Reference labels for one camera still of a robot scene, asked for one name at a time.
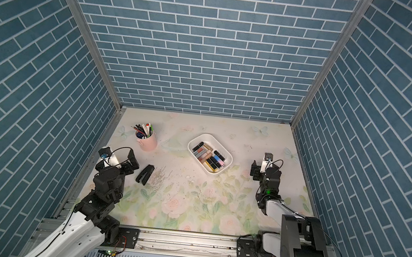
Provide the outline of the black gold lipstick tube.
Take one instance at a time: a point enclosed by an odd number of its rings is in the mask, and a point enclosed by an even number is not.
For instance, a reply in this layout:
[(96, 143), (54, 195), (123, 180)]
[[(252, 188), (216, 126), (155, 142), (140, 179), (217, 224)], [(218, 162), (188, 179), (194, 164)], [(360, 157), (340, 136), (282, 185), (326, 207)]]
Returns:
[(209, 170), (212, 173), (215, 173), (218, 169), (217, 166), (211, 160), (206, 160), (205, 164), (208, 166)]

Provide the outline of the pink nude lipstick tube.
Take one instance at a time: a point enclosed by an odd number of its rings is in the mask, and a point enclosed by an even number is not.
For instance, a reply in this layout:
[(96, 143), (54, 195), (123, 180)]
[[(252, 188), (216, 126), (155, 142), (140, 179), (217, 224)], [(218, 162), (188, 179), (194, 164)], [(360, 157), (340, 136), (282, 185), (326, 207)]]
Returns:
[(203, 154), (203, 156), (199, 158), (199, 161), (204, 162), (207, 159), (208, 155), (211, 155), (211, 154), (212, 154), (211, 151), (207, 151), (206, 153)]

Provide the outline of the white plastic storage box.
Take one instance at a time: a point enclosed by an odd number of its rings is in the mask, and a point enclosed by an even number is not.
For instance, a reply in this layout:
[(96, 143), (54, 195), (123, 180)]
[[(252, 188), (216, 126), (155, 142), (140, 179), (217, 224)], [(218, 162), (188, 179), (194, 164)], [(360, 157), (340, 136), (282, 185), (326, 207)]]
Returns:
[(187, 145), (190, 156), (209, 175), (219, 175), (233, 163), (233, 157), (211, 134), (201, 134)]

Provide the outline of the silver lipstick tube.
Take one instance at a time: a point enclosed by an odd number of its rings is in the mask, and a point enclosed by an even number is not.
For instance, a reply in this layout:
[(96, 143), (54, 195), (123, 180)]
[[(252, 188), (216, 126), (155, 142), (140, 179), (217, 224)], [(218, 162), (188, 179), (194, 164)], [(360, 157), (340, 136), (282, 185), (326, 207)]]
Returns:
[(196, 158), (200, 158), (200, 157), (203, 156), (203, 154), (206, 153), (206, 152), (207, 152), (207, 150), (206, 150), (206, 149), (203, 149), (202, 151), (198, 152), (198, 153), (195, 155), (195, 157), (196, 157)]

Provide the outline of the dark red lipstick tube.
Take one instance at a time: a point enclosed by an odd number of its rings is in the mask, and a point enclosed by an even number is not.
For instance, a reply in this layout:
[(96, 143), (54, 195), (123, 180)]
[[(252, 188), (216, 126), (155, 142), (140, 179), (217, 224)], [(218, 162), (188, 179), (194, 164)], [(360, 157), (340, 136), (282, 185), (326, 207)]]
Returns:
[(193, 153), (197, 152), (201, 147), (204, 146), (203, 142), (200, 142), (199, 145), (195, 146), (192, 150)]

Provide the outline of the blue pink lipstick tube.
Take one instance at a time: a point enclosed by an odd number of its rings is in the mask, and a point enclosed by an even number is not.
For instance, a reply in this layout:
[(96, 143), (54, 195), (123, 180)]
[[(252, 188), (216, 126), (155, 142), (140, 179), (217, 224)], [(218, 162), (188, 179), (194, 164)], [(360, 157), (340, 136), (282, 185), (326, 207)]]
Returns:
[(217, 155), (216, 155), (216, 156), (214, 156), (214, 157), (215, 157), (215, 159), (217, 160), (217, 162), (219, 163), (219, 165), (220, 165), (220, 166), (222, 166), (222, 167), (224, 167), (224, 166), (225, 166), (224, 161), (223, 161), (223, 160), (221, 160), (221, 159), (220, 159), (220, 157), (218, 157)]

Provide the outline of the brown beige lipstick tube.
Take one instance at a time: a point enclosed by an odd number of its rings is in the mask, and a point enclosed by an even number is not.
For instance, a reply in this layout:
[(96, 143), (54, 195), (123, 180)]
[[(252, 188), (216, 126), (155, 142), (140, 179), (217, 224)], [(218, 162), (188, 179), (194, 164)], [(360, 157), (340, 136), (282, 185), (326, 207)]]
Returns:
[(213, 153), (209, 153), (205, 156), (203, 156), (202, 158), (199, 159), (200, 163), (203, 164), (205, 163), (209, 158), (211, 158), (213, 156)]

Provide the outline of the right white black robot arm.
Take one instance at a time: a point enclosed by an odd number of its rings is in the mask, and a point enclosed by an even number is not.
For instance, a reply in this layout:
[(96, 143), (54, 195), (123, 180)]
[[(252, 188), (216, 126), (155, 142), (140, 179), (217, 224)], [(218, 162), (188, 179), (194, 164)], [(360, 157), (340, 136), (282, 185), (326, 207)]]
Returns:
[(304, 217), (285, 204), (279, 193), (280, 168), (271, 161), (253, 162), (250, 176), (259, 183), (255, 199), (262, 213), (280, 224), (279, 232), (263, 231), (253, 240), (256, 252), (273, 257), (328, 257), (325, 232), (319, 219)]

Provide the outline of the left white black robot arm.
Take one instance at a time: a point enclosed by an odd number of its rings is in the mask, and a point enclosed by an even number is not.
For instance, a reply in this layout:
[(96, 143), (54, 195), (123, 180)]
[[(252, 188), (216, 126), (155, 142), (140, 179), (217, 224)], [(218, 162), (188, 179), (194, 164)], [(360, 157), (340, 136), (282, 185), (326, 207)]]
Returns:
[(110, 147), (99, 150), (94, 189), (76, 206), (66, 220), (50, 236), (24, 257), (85, 257), (102, 244), (118, 246), (111, 255), (117, 256), (127, 248), (127, 238), (121, 235), (120, 222), (110, 216), (115, 204), (123, 198), (125, 178), (139, 169), (130, 147), (121, 162)]

